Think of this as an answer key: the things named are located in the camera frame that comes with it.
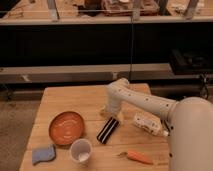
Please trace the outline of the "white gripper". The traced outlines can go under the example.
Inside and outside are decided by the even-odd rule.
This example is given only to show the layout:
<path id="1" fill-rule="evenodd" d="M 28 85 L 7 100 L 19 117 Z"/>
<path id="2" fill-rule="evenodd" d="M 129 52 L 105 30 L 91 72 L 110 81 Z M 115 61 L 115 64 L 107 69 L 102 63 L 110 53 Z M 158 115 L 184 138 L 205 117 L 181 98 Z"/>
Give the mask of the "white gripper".
<path id="1" fill-rule="evenodd" d="M 121 124 L 124 123 L 124 115 L 120 108 L 113 109 L 113 108 L 109 108 L 108 106 L 104 106 L 100 110 L 99 114 L 104 118 L 113 117 L 114 119 L 118 120 Z"/>

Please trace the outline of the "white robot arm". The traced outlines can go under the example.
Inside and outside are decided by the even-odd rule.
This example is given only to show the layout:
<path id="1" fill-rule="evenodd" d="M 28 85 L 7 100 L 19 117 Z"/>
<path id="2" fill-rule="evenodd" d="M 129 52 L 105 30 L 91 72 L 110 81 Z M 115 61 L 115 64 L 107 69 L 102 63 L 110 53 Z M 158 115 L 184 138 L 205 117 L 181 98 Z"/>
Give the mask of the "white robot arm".
<path id="1" fill-rule="evenodd" d="M 106 86 L 104 111 L 116 116 L 126 101 L 170 124 L 169 171 L 213 171 L 213 104 L 200 97 L 172 100 L 129 88 L 126 78 Z"/>

